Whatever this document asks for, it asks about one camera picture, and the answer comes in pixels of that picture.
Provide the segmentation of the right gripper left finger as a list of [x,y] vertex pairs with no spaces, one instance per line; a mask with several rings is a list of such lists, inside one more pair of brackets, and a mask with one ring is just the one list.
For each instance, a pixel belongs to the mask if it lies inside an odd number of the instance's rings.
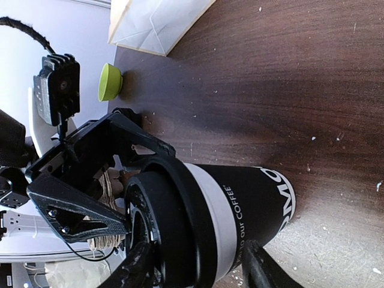
[[154,285],[154,246],[139,242],[100,288],[141,288]]

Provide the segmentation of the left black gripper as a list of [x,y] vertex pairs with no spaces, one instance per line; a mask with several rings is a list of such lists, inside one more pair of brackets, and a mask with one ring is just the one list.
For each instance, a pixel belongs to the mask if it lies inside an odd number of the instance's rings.
[[126,217],[101,203],[99,178],[115,163],[139,164],[150,154],[175,157],[174,147],[143,129],[143,116],[112,112],[89,121],[38,159],[26,175],[27,194],[54,233],[67,243],[129,233]]

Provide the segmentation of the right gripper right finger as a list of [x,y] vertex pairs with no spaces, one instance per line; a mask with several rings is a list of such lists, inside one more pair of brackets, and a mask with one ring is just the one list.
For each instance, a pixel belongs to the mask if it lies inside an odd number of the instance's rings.
[[300,284],[292,279],[263,247],[254,240],[245,242],[242,253],[242,273],[246,287],[300,287]]

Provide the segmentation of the black paper coffee cup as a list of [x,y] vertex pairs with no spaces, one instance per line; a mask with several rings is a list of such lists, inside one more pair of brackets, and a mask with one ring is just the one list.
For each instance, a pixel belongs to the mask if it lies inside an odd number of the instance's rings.
[[292,219],[296,197],[280,172],[260,166],[186,164],[211,215],[217,244],[215,280],[241,264],[247,240],[264,246]]

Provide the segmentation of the black plastic cup lid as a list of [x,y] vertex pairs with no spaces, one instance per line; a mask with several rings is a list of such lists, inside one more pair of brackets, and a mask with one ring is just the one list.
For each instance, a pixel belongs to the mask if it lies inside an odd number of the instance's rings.
[[236,224],[229,201],[206,168],[151,157],[130,178],[132,244],[148,241],[155,287],[212,287],[232,268]]

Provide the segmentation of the brown paper takeout bag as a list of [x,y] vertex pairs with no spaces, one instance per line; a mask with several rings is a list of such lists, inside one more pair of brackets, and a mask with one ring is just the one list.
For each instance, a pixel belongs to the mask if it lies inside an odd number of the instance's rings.
[[108,43],[167,56],[214,1],[112,1]]

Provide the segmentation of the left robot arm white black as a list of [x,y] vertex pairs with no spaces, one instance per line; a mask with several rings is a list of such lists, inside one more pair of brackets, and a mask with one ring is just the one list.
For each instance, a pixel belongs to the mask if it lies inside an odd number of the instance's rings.
[[[182,223],[180,196],[166,167],[175,150],[143,131],[129,109],[90,121],[36,162],[3,166],[1,193],[25,193],[49,227],[67,244],[124,235],[133,242],[154,235],[165,250],[174,242],[171,220]],[[100,178],[118,156],[126,168],[140,169],[124,193],[127,212],[101,202]]]

